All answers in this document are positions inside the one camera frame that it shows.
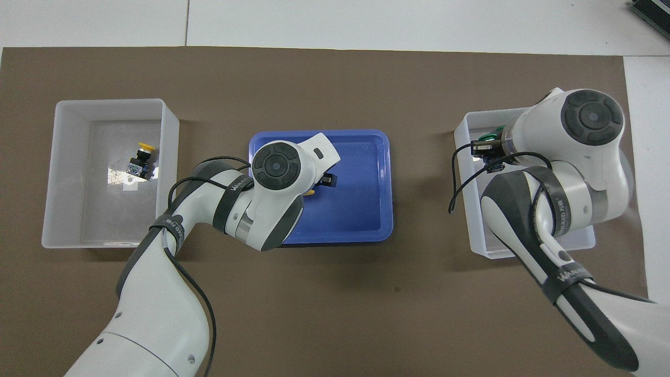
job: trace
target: circular button panel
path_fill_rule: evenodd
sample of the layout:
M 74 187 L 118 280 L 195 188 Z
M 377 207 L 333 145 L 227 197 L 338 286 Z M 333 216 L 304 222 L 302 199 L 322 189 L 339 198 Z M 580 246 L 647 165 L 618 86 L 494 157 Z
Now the circular button panel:
M 584 89 L 567 96 L 561 122 L 573 139 L 589 146 L 601 146 L 621 133 L 623 114 L 608 95 Z
M 297 150 L 286 143 L 262 147 L 253 158 L 251 172 L 266 189 L 281 190 L 291 186 L 300 174 Z

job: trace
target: brown surface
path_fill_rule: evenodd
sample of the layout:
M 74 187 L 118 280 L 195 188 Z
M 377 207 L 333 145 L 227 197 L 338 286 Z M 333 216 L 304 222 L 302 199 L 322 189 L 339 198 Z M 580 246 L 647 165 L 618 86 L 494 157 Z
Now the brown surface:
M 604 91 L 628 114 L 621 57 L 4 49 L 0 365 L 65 373 L 114 313 L 131 253 L 40 245 L 56 103 L 148 97 L 181 119 L 180 177 L 209 156 L 246 156 L 258 131 L 377 128 L 391 141 L 395 230 L 381 244 L 262 254 L 196 227 L 180 257 L 217 314 L 213 376 L 626 376 L 516 260 L 470 251 L 462 201 L 447 215 L 452 132 L 465 113 L 528 106 L 553 87 Z M 596 237 L 576 259 L 600 284 L 645 295 L 637 209 Z

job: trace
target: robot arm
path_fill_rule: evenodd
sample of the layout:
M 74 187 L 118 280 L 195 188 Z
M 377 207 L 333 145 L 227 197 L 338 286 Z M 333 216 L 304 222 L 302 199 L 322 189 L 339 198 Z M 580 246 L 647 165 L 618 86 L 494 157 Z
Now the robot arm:
M 606 118 L 600 129 L 612 127 L 612 113 L 620 112 L 602 93 L 552 91 L 503 131 L 501 139 L 507 137 L 505 153 L 541 152 L 553 160 L 553 169 L 531 166 L 494 177 L 481 198 L 482 215 L 549 302 L 603 360 L 638 376 L 664 376 L 670 370 L 670 307 L 598 286 L 554 238 L 621 215 L 629 198 L 629 185 L 615 153 L 622 119 L 609 140 L 590 145 L 588 134 L 599 132 L 593 123 L 582 122 L 581 139 L 576 136 L 578 131 L 569 130 L 574 125 L 566 125 L 566 108 L 573 111 L 571 96 L 581 106 L 576 110 L 578 117 L 594 118 L 596 123 L 599 117 Z M 575 96 L 588 101 L 576 101 Z M 591 110 L 597 116 L 589 117 Z M 559 131 L 551 127 L 554 119 L 564 126 Z M 519 162 L 532 165 L 535 161 L 531 159 Z
M 197 165 L 195 178 L 156 219 L 124 267 L 115 315 L 66 376 L 195 375 L 206 357 L 209 325 L 171 257 L 197 223 L 257 250 L 276 248 L 302 214 L 302 195 L 324 175 L 331 177 L 326 171 L 339 160 L 319 133 L 300 144 L 263 146 L 251 164 L 253 179 L 224 160 Z

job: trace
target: translucent bin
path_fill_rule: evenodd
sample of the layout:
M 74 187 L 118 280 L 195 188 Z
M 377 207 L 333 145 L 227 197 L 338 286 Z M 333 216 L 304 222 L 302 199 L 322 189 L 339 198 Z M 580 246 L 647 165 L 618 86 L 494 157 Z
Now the translucent bin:
M 526 108 L 505 109 L 492 111 L 475 111 L 465 115 L 461 124 L 454 132 L 456 147 L 470 143 L 486 133 L 495 132 L 496 128 L 507 125 L 516 119 Z M 484 162 L 472 157 L 470 149 L 466 148 L 458 152 L 458 170 L 460 171 L 460 182 L 470 178 L 477 170 L 484 167 Z M 468 235 L 470 237 L 470 249 L 489 259 L 509 258 L 514 254 L 493 235 L 491 229 L 482 218 L 482 209 L 479 199 L 482 192 L 496 174 L 524 169 L 524 166 L 512 166 L 505 164 L 505 169 L 497 173 L 482 173 L 475 178 L 463 191 L 465 203 L 466 220 L 468 223 Z M 593 227 L 585 227 L 567 232 L 556 240 L 565 250 L 590 249 L 596 245 L 596 236 Z
M 151 179 L 126 173 L 138 143 Z M 177 177 L 179 120 L 161 99 L 60 101 L 44 211 L 45 248 L 129 248 L 165 211 Z

